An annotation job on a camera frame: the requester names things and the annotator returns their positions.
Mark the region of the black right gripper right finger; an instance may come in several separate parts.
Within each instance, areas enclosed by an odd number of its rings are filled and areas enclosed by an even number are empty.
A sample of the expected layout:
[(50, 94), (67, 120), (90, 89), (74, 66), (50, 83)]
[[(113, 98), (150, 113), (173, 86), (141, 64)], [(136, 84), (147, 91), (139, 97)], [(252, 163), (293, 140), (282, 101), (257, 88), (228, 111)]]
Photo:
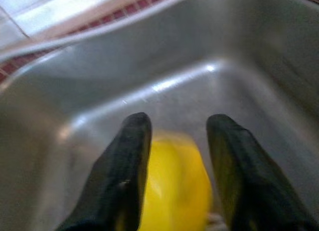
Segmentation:
[(282, 169), (249, 130), (217, 114), (207, 119), (206, 131), (229, 231), (317, 231)]

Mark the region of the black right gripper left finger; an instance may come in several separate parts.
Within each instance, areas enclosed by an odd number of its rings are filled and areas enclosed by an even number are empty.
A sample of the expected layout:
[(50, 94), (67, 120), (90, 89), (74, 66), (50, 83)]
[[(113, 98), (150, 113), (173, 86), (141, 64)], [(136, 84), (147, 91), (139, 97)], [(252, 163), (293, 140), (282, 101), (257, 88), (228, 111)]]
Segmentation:
[(56, 231), (137, 231), (151, 138), (146, 113), (126, 117), (94, 163), (75, 208)]

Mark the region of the yellow bell pepper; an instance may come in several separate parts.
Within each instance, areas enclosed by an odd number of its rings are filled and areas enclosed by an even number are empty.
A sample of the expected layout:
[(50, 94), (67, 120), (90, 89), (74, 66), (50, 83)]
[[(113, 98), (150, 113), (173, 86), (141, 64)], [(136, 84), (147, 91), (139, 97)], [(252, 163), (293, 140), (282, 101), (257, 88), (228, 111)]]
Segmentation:
[(194, 140), (157, 131), (137, 231), (205, 231), (212, 201), (212, 185)]

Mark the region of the stainless steel sink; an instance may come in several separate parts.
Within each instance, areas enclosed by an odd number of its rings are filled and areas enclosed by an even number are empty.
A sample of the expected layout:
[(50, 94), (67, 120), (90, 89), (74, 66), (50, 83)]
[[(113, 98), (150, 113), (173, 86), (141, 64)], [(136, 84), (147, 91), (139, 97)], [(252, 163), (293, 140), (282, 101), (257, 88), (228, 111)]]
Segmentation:
[(191, 136), (227, 114), (282, 167), (319, 221), (319, 4), (164, 0), (0, 84), (0, 231), (54, 231), (122, 121)]

